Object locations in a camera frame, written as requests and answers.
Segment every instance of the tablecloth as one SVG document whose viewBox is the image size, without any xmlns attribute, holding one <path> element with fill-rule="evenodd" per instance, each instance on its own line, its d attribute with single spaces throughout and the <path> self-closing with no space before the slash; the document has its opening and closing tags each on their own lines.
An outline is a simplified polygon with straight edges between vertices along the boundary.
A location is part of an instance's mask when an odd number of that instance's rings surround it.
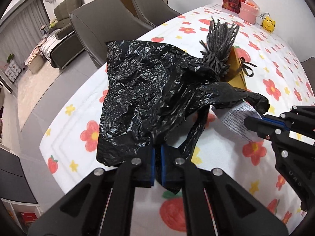
<svg viewBox="0 0 315 236">
<path fill-rule="evenodd" d="M 292 105 L 315 105 L 314 93 L 294 51 L 278 36 L 235 15 L 207 6 L 180 15 L 143 35 L 139 40 L 175 45 L 192 56 L 202 57 L 212 17 L 238 24 L 235 39 L 239 56 L 257 65 L 247 88 L 269 99 L 269 114 L 279 116 Z M 107 64 L 101 67 L 67 102 L 40 144 L 48 167 L 66 193 L 94 168 L 107 168 L 96 161 L 102 104 L 108 92 Z M 186 138 L 195 115 L 168 138 L 179 146 Z M 308 141 L 300 134 L 292 137 Z M 303 219 L 300 199 L 275 170 L 271 143 L 248 142 L 229 131 L 210 111 L 206 129 L 199 138 L 192 162 L 199 168 L 222 168 L 264 206 L 282 220 L 291 232 Z M 153 189 L 137 188 L 131 235 L 184 235 L 185 219 L 180 194 L 174 196 L 157 182 Z"/>
</svg>

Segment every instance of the curtain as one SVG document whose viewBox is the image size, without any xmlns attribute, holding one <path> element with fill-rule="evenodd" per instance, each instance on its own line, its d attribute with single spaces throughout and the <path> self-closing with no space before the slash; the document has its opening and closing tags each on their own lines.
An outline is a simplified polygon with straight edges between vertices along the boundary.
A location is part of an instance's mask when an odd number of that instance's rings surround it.
<svg viewBox="0 0 315 236">
<path fill-rule="evenodd" d="M 41 1 L 35 0 L 0 32 L 0 61 L 6 62 L 8 55 L 13 53 L 16 63 L 22 65 L 41 40 L 39 29 L 42 25 L 49 26 L 49 19 Z"/>
</svg>

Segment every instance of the pink box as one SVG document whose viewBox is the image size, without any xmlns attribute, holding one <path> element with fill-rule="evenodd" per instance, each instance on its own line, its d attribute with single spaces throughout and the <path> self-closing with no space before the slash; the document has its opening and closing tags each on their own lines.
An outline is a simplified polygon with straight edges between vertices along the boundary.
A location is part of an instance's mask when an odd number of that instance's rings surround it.
<svg viewBox="0 0 315 236">
<path fill-rule="evenodd" d="M 259 6 L 253 1 L 253 0 L 247 0 L 247 2 L 249 2 L 250 4 L 253 4 L 256 6 L 250 6 L 247 3 L 242 2 L 241 3 L 241 9 L 239 12 L 239 17 L 251 24 L 255 24 L 256 21 L 256 17 L 259 15 L 260 13 L 260 8 Z"/>
</svg>

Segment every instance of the potted plant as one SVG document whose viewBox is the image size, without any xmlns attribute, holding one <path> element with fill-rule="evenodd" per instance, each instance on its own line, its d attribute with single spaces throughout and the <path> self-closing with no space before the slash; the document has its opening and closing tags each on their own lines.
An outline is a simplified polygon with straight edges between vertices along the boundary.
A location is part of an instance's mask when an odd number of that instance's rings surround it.
<svg viewBox="0 0 315 236">
<path fill-rule="evenodd" d="M 7 62 L 10 63 L 13 58 L 14 58 L 14 54 L 10 54 L 10 55 L 7 57 Z"/>
</svg>

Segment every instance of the red book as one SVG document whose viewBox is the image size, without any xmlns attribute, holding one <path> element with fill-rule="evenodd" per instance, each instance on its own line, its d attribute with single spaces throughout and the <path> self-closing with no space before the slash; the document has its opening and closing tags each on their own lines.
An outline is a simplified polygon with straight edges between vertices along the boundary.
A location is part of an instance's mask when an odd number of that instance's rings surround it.
<svg viewBox="0 0 315 236">
<path fill-rule="evenodd" d="M 223 0 L 222 8 L 239 14 L 241 2 L 245 2 L 245 0 Z"/>
</svg>

